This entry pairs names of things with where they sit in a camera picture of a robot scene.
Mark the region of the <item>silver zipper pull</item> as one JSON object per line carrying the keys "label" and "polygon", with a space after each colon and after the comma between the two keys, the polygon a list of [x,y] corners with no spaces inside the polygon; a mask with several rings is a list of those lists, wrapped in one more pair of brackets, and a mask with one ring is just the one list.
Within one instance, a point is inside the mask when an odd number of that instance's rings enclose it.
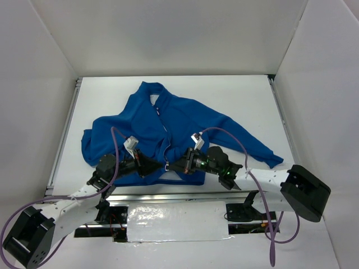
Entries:
{"label": "silver zipper pull", "polygon": [[165,166],[164,166],[164,170],[165,170],[166,172],[170,171],[169,166],[170,166],[170,163],[169,163],[169,161],[167,161],[167,162],[165,163]]}

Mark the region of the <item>blue zip-up fleece jacket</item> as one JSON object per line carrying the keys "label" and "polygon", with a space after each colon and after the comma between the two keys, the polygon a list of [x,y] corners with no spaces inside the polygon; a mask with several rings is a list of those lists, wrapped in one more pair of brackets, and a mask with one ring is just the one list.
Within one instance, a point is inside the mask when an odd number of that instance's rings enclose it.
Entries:
{"label": "blue zip-up fleece jacket", "polygon": [[134,136],[144,155],[162,164],[172,163],[194,145],[191,135],[202,130],[206,131],[203,151],[213,143],[247,151],[269,168],[284,161],[229,116],[196,100],[175,96],[157,82],[142,82],[118,115],[93,121],[92,128],[84,130],[81,151],[85,162],[96,166],[103,155],[114,154],[116,149],[123,156],[125,139]]}

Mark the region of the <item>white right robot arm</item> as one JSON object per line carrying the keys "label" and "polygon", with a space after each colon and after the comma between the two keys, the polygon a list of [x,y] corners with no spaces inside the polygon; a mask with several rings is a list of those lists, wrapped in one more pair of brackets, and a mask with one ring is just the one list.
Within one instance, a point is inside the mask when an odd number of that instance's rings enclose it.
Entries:
{"label": "white right robot arm", "polygon": [[189,148],[166,169],[187,175],[197,171],[215,174],[225,189],[248,192],[244,213],[249,219],[266,211],[287,211],[319,222],[331,194],[328,185],[301,165],[294,164],[288,170],[245,169],[231,162],[218,146],[206,153]]}

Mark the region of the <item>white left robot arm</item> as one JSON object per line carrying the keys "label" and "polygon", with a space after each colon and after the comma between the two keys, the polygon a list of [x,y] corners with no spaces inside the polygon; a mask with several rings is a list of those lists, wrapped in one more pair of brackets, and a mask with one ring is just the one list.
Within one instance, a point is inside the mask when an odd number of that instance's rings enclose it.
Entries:
{"label": "white left robot arm", "polygon": [[145,177],[161,167],[139,150],[134,158],[122,161],[112,154],[103,156],[92,177],[75,193],[39,209],[26,206],[4,239],[3,249],[25,268],[38,268],[51,248],[78,227],[109,219],[106,199],[116,188],[114,180],[130,174]]}

